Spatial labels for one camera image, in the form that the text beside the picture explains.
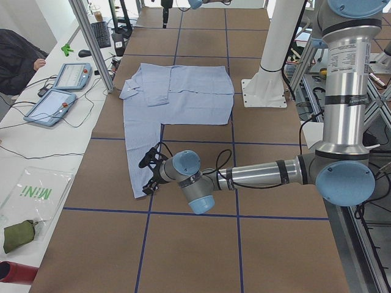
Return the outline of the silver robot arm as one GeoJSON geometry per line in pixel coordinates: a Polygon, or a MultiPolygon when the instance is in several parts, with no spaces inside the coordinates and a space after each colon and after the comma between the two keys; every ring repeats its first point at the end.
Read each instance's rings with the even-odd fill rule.
{"type": "Polygon", "coordinates": [[[151,148],[140,161],[152,178],[143,187],[151,195],[160,184],[176,182],[195,214],[214,206],[215,190],[271,189],[289,183],[313,184],[337,206],[354,206],[370,198],[375,178],[362,143],[369,102],[371,41],[381,31],[385,1],[318,1],[313,31],[328,47],[323,138],[313,153],[291,160],[243,167],[200,170],[200,158],[185,150],[165,157],[151,148]]]}
{"type": "MultiPolygon", "coordinates": [[[[226,5],[229,5],[231,1],[229,0],[223,0],[223,1],[218,1],[218,0],[188,0],[188,4],[190,5],[191,9],[198,9],[201,7],[203,4],[209,4],[209,3],[214,3],[214,2],[220,2],[226,5]]],[[[163,28],[165,28],[168,24],[168,19],[169,19],[169,10],[173,7],[173,0],[160,0],[161,7],[163,8],[163,28]]]]}

